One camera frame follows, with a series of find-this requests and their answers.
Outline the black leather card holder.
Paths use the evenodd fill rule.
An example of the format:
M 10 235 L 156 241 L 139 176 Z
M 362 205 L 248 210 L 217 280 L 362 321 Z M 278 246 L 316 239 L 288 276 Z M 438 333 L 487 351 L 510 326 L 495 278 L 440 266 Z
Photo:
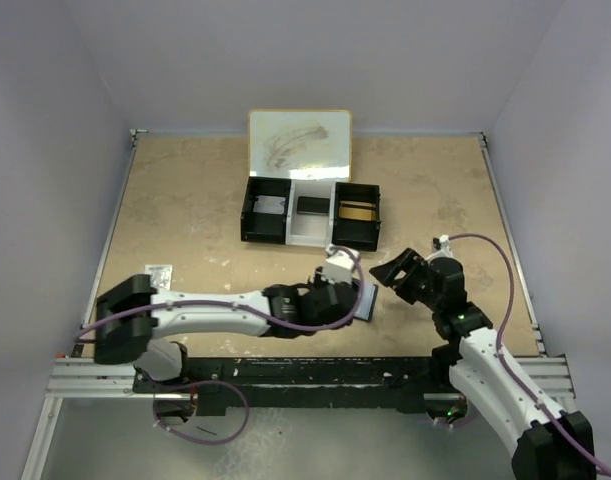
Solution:
M 371 322 L 378 296 L 378 287 L 370 282 L 365 282 L 363 286 L 363 296 L 355 312 L 354 318 L 363 322 Z

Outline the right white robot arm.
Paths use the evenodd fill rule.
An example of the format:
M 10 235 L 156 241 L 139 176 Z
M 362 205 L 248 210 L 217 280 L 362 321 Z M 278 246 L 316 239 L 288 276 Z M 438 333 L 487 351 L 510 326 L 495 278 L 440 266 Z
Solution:
M 383 286 L 422 303 L 445 345 L 432 352 L 431 383 L 456 389 L 498 435 L 517 479 L 594 479 L 592 427 L 547 395 L 508 352 L 491 320 L 469 300 L 461 263 L 447 253 L 412 249 L 371 268 Z

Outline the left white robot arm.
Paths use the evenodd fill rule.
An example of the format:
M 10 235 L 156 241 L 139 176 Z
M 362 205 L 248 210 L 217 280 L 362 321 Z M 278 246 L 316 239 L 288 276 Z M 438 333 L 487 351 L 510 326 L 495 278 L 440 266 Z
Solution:
M 242 294 L 190 294 L 133 275 L 96 301 L 93 359 L 131 363 L 169 392 L 187 387 L 187 350 L 176 335 L 231 333 L 294 339 L 350 324 L 365 295 L 361 280 L 275 284 Z

